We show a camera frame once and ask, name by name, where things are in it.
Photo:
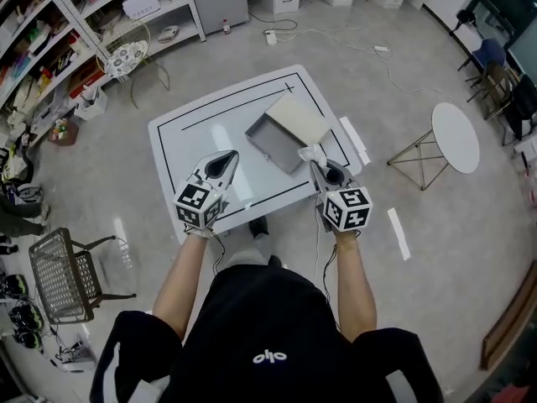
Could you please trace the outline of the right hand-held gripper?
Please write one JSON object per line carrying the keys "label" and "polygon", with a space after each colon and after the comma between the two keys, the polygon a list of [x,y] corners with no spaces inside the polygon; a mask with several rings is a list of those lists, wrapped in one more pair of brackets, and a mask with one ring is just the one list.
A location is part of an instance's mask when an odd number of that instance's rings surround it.
{"label": "right hand-held gripper", "polygon": [[356,232],[365,228],[373,209],[373,202],[366,187],[353,179],[350,170],[327,161],[326,167],[310,162],[310,173],[318,191],[316,211],[322,226],[328,232]]}

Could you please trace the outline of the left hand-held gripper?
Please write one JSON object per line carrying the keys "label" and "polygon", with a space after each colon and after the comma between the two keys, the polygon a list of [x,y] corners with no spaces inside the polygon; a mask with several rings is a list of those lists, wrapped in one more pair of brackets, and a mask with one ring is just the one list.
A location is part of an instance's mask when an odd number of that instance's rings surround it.
{"label": "left hand-held gripper", "polygon": [[178,219],[193,228],[211,228],[229,205],[227,188],[232,184],[238,164],[239,153],[235,149],[217,151],[202,158],[196,165],[196,174],[180,184],[174,197]]}

